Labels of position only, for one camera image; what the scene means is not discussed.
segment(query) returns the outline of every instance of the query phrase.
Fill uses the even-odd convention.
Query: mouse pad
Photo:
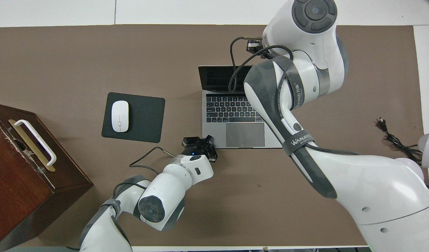
[[[129,103],[129,129],[126,132],[116,132],[112,128],[112,105],[117,100]],[[165,99],[134,94],[110,92],[105,105],[102,136],[142,142],[160,142]]]

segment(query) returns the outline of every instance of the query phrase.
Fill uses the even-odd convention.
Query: white floor
[[[0,27],[267,24],[286,0],[0,0]],[[429,0],[336,0],[339,25],[413,25],[429,133]]]

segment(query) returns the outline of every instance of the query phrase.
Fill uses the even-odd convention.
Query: laptop
[[[251,66],[238,73],[234,93],[228,91],[232,66],[199,66],[202,84],[202,136],[214,137],[219,148],[281,148],[271,129],[247,100],[244,78]]]

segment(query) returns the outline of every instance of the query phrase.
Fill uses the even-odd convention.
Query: wooden box
[[[91,186],[34,113],[0,105],[0,251],[40,234]]]

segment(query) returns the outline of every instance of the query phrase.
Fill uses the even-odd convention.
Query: table
[[[166,99],[159,146],[172,153],[201,134],[199,65],[230,64],[238,36],[265,26],[114,25],[0,28],[0,104],[35,112],[94,187],[26,245],[76,245],[86,222],[153,143],[101,137],[107,93]],[[403,142],[423,134],[412,27],[338,27],[350,68],[343,87],[294,111],[322,147],[392,158],[374,127],[383,116]],[[246,59],[245,43],[234,48]],[[322,198],[281,149],[218,150],[214,177],[191,188],[175,229],[158,232],[124,214],[134,246],[365,245],[347,211]],[[153,153],[144,165],[161,170]]]

